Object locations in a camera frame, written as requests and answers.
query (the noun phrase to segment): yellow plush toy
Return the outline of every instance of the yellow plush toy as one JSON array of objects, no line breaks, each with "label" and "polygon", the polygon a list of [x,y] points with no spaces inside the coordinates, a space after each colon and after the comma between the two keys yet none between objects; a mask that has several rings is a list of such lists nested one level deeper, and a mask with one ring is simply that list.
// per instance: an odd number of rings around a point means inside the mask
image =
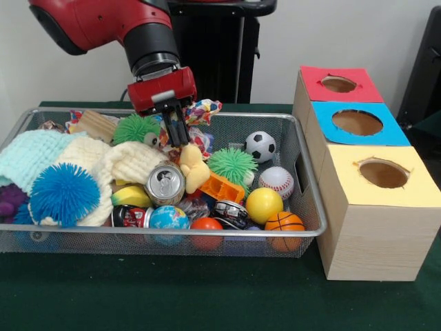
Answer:
[{"label": "yellow plush toy", "polygon": [[195,193],[209,179],[208,165],[202,160],[198,146],[189,144],[182,149],[179,165],[187,179],[185,191],[188,194]]}]

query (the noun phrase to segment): soda can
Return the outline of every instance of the soda can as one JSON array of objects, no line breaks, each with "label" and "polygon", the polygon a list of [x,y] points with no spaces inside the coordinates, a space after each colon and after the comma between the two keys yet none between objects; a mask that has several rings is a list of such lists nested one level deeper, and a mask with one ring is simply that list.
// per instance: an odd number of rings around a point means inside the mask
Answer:
[{"label": "soda can", "polygon": [[116,228],[148,228],[153,208],[142,209],[134,205],[118,205],[111,214],[112,226]]},{"label": "soda can", "polygon": [[150,173],[145,191],[157,206],[177,205],[184,197],[184,174],[173,162],[161,162]]},{"label": "soda can", "polygon": [[220,221],[225,229],[244,230],[248,226],[247,210],[233,201],[217,201],[212,216]]}]

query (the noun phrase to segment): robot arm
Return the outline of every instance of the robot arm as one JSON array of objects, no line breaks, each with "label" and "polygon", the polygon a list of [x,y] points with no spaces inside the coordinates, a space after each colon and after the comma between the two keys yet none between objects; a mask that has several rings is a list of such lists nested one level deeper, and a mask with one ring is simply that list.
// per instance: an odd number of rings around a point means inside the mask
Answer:
[{"label": "robot arm", "polygon": [[[81,55],[117,40],[136,82],[128,86],[141,115],[162,113],[172,145],[189,142],[182,108],[196,99],[192,71],[181,68],[166,0],[29,0],[54,41]],[[170,115],[179,118],[174,126]]]}]

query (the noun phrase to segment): black stand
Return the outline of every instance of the black stand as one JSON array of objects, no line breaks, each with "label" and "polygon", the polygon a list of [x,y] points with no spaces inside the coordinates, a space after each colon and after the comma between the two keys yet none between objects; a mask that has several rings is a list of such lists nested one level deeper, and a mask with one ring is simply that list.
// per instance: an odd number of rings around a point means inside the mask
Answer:
[{"label": "black stand", "polygon": [[260,24],[277,0],[194,3],[169,0],[181,64],[196,80],[198,99],[249,103]]},{"label": "black stand", "polygon": [[398,113],[403,128],[441,110],[441,6],[432,9]]}]

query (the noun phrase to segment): circular hole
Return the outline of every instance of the circular hole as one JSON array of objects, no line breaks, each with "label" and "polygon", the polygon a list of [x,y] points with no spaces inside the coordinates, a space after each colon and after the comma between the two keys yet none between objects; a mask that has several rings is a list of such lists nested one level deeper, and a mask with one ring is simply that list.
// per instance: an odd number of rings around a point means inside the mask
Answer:
[{"label": "circular hole", "polygon": [[340,129],[358,136],[371,136],[383,129],[377,116],[362,110],[342,110],[332,116],[332,121]]},{"label": "circular hole", "polygon": [[407,183],[407,171],[389,161],[366,161],[360,166],[365,179],[381,188],[401,188]]},{"label": "circular hole", "polygon": [[339,76],[328,76],[322,80],[322,84],[330,91],[337,93],[348,93],[354,91],[357,84],[352,80],[339,77]]}]

